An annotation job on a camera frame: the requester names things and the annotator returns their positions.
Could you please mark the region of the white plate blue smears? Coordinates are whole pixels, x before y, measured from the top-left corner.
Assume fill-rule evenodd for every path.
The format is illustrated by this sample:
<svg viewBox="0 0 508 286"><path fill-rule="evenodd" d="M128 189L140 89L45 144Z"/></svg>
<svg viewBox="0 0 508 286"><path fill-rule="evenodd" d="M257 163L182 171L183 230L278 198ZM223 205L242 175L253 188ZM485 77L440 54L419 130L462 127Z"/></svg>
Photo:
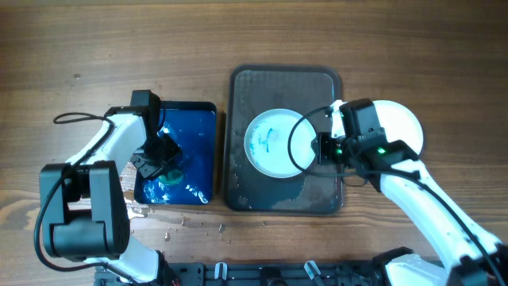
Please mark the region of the white plate blue smears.
<svg viewBox="0 0 508 286"><path fill-rule="evenodd" d="M251 121L244 136L244 150L257 171L286 179L313 163L315 153L311 143L315 138L313 126L301 114L272 109Z"/></svg>

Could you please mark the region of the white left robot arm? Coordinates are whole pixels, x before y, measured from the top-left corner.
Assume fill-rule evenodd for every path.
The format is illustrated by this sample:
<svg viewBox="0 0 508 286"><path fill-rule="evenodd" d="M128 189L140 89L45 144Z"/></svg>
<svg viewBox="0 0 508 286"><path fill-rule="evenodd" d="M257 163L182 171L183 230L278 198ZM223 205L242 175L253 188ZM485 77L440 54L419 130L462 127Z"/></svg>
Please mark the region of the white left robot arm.
<svg viewBox="0 0 508 286"><path fill-rule="evenodd" d="M44 266L101 267L131 285L180 283L160 251L132 237L119 179L128 162L147 179L167 171L179 148L158 136L159 120L158 106L112 107L78 154L43 167L33 244Z"/></svg>

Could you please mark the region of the white plate aside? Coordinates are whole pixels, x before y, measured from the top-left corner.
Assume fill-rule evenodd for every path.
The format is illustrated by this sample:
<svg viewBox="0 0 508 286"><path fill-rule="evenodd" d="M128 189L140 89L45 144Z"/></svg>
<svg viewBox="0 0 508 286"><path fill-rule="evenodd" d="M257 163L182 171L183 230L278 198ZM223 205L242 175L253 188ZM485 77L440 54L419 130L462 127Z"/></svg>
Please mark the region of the white plate aside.
<svg viewBox="0 0 508 286"><path fill-rule="evenodd" d="M402 104L393 101L375 100L373 103L387 140L389 142L404 141L416 154L420 154L424 145L424 134L414 113Z"/></svg>

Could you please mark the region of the green sponge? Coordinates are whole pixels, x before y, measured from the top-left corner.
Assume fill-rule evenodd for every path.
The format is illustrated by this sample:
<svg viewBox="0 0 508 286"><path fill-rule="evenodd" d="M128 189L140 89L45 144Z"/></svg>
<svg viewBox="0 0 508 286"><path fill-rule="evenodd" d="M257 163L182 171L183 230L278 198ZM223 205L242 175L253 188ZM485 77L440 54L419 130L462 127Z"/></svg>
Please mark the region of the green sponge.
<svg viewBox="0 0 508 286"><path fill-rule="evenodd" d="M184 178L184 174L177 168L169 170L168 173L162 174L158 177L158 180L167 186L173 186L180 184Z"/></svg>

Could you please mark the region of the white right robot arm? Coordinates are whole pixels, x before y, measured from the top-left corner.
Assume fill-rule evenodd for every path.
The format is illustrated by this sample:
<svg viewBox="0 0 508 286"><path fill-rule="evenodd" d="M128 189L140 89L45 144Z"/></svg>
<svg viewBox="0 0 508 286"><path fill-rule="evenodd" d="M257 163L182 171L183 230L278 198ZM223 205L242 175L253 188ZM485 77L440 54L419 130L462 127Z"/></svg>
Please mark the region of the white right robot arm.
<svg viewBox="0 0 508 286"><path fill-rule="evenodd" d="M415 151L401 140L335 140L321 133L311 144L319 158L353 167L395 203L441 260L436 266L407 248L377 257L389 285L505 285L507 247L474 222L442 190Z"/></svg>

